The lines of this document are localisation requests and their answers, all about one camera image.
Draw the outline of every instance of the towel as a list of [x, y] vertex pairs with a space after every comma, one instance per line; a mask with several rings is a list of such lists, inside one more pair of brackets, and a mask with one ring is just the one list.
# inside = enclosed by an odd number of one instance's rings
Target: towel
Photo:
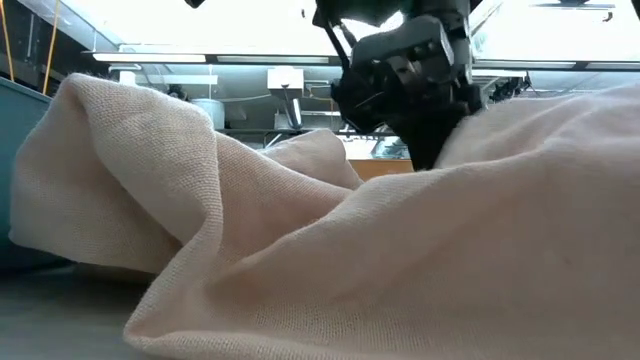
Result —
[[256, 152], [72, 75], [17, 154], [11, 238], [157, 274], [124, 339], [162, 357], [636, 359], [639, 95], [498, 104], [437, 169], [362, 183], [328, 131]]

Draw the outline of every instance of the white container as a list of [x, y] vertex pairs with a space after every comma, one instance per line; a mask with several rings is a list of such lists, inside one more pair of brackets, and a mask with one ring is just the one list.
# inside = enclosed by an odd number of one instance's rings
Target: white container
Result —
[[213, 122], [213, 128], [224, 129], [224, 104], [213, 99], [193, 99], [191, 103], [206, 112]]

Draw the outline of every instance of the ceiling light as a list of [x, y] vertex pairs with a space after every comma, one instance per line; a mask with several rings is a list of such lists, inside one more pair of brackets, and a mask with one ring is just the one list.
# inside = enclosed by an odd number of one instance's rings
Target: ceiling light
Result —
[[255, 55], [219, 55], [221, 63], [244, 64], [328, 64], [326, 56], [255, 56]]
[[530, 61], [530, 60], [477, 60], [473, 71], [491, 70], [571, 70], [575, 61]]
[[472, 69], [473, 76], [487, 77], [525, 77], [527, 72], [523, 70], [493, 70], [493, 69]]
[[93, 53], [93, 58], [111, 63], [206, 63], [200, 54]]
[[602, 62], [592, 62], [587, 65], [586, 71], [638, 71], [640, 70], [640, 64], [634, 61], [622, 61], [622, 62], [614, 62], [614, 61], [602, 61]]

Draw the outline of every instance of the bright window light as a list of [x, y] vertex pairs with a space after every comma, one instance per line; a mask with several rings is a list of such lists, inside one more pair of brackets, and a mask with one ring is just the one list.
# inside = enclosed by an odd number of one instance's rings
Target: bright window light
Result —
[[474, 36], [475, 55], [487, 60], [640, 60], [640, 22], [631, 1], [595, 0], [582, 8], [558, 4], [505, 1]]
[[380, 27], [375, 27], [369, 24], [365, 24], [360, 21], [343, 19], [342, 22], [347, 26], [349, 31], [353, 33], [356, 39], [362, 39], [365, 36], [377, 34], [383, 31], [391, 31], [397, 29], [404, 22], [404, 16], [401, 12], [393, 14], [387, 19]]
[[112, 63], [205, 63], [200, 54], [137, 54], [137, 53], [95, 53], [97, 61]]
[[[63, 1], [98, 31], [114, 34], [125, 44], [207, 49], [196, 54], [336, 54], [325, 31], [312, 25], [316, 0], [208, 0], [198, 9], [192, 9], [183, 0]], [[346, 22], [348, 26], [354, 25], [356, 37], [362, 37], [390, 30], [398, 20], [402, 20], [400, 14], [380, 28]]]

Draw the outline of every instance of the fabric fold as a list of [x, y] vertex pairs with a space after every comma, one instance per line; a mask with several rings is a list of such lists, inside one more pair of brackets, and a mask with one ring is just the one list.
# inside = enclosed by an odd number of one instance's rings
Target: fabric fold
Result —
[[158, 274], [124, 329], [178, 359], [640, 353], [640, 94], [513, 100], [364, 184], [317, 131], [256, 152], [70, 76], [20, 149], [12, 240]]

